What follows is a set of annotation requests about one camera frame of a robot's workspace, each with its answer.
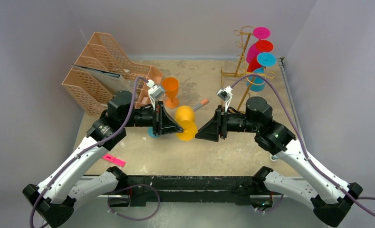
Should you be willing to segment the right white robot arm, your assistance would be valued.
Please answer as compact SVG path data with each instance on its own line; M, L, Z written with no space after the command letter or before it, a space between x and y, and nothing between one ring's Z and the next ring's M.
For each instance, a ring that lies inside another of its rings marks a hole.
M270 190L295 199L330 227L338 227L354 204L345 192L357 199L363 191L359 184L339 178L309 152L303 152L294 133L273 120L272 107L262 97L249 98L245 113L219 105L195 138L217 142L229 132L255 133L260 148L284 161L302 178L294 180L263 166L252 181L256 192Z

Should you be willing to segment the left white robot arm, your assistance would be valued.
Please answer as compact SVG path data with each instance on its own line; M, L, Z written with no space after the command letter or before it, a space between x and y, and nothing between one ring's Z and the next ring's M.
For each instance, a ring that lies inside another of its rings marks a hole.
M48 226L57 228L77 208L101 194L131 192L127 174L116 166L84 184L78 182L93 164L126 137L127 127L152 127L156 135L183 131L166 112L163 102L136 109L132 107L133 99L134 94L129 91L116 92L66 161L44 181L23 189L32 205L32 215L38 213Z

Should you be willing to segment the blue wine glass front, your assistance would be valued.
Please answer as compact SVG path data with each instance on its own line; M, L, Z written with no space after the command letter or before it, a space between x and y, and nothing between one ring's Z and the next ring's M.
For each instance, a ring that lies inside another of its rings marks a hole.
M152 138L158 138L158 137L160 137L159 135L156 135L156 134L154 133L152 127L149 127L148 130L147 130L147 132L148 132L148 135L149 135L150 137L152 137Z

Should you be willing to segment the orange wine glass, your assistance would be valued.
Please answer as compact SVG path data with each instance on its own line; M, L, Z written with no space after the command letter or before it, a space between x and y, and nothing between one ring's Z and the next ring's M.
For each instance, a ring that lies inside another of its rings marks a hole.
M176 97L179 92L179 81L174 77L165 78L162 83L165 89L165 97L163 102L166 107L175 109L179 106L179 99Z

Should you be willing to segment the yellow wine glass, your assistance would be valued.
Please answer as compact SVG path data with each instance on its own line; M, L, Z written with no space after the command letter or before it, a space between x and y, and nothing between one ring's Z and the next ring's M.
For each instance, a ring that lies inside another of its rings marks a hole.
M195 124L195 113L190 106L180 106L175 112L175 121L182 127L181 133L176 133L176 137L182 141L192 140L198 132Z

